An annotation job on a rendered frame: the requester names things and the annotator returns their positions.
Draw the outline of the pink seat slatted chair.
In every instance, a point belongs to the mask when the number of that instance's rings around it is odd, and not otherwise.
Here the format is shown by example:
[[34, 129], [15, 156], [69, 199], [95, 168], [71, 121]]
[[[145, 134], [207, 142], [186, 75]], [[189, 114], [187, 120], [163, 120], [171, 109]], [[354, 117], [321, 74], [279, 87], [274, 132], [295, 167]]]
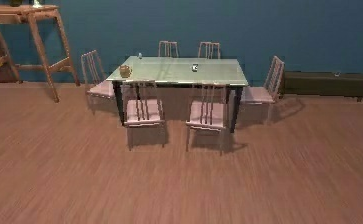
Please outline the pink seat slatted chair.
[[158, 43], [159, 57], [179, 57], [178, 43], [176, 41], [162, 40]]
[[128, 149], [133, 148], [133, 129], [159, 127], [165, 131], [163, 103], [154, 80], [123, 83], [123, 121], [127, 132]]
[[261, 87], [247, 86], [243, 88], [241, 102], [249, 105], [268, 105], [267, 117], [264, 121], [271, 121], [274, 105], [279, 97], [279, 88], [282, 81], [285, 63], [278, 57], [272, 58], [267, 77]]
[[217, 57], [221, 58], [221, 46], [219, 42], [201, 42], [198, 48], [198, 57], [213, 59]]
[[228, 128], [226, 100], [227, 88], [223, 84], [193, 85], [188, 99], [186, 124], [186, 150], [189, 150], [192, 130], [218, 133], [219, 152], [223, 154], [225, 134]]
[[114, 89], [108, 74], [104, 71], [102, 60], [96, 50], [89, 51], [80, 57], [84, 78], [85, 95], [88, 108], [95, 113], [98, 99], [114, 99]]

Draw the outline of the glass top dining table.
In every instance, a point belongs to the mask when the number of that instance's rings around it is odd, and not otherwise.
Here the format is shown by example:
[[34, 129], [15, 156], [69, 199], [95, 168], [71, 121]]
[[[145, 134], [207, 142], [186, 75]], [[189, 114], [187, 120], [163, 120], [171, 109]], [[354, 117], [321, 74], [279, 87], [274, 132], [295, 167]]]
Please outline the glass top dining table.
[[[198, 64], [198, 71], [192, 65]], [[237, 59], [171, 58], [129, 56], [123, 65], [132, 68], [128, 80], [154, 80], [161, 86], [186, 86], [192, 84], [223, 84], [235, 92], [230, 132], [236, 127], [243, 88], [249, 83]]]

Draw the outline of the tan ceramic mug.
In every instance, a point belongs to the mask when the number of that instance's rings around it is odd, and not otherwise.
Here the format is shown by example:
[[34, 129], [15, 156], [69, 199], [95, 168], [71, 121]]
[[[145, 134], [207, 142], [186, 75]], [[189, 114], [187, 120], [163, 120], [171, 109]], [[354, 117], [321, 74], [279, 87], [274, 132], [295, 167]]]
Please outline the tan ceramic mug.
[[119, 67], [119, 72], [122, 78], [129, 78], [132, 73], [132, 68], [128, 65], [121, 65]]

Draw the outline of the dark low bench cabinet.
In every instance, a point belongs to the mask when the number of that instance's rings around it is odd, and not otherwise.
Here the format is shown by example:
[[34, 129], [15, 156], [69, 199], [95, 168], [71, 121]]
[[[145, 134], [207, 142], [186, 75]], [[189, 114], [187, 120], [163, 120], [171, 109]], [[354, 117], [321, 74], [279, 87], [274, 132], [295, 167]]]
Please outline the dark low bench cabinet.
[[280, 97], [286, 94], [343, 96], [363, 99], [363, 73], [285, 71], [281, 81]]

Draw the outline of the brown wooden side table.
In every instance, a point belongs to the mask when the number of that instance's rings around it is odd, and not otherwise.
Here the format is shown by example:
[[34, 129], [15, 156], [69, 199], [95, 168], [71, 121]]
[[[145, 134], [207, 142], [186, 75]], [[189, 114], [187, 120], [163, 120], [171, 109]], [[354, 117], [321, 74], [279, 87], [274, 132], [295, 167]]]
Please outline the brown wooden side table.
[[[66, 56], [50, 64], [45, 45], [39, 32], [38, 22], [41, 20], [52, 20], [55, 22], [58, 32], [61, 37], [62, 46]], [[54, 86], [52, 74], [56, 72], [69, 72], [72, 74], [76, 86], [80, 85], [76, 69], [70, 54], [70, 45], [65, 33], [59, 7], [57, 5], [42, 5], [34, 7], [32, 5], [20, 5], [12, 7], [10, 5], [0, 5], [0, 24], [28, 24], [30, 27], [31, 35], [40, 59], [39, 65], [21, 65], [15, 64], [10, 54], [7, 43], [0, 31], [0, 46], [2, 47], [5, 55], [0, 57], [0, 61], [7, 64], [15, 79], [21, 83], [19, 70], [41, 70], [45, 73], [46, 81], [53, 94], [53, 100], [58, 103], [59, 96]]]

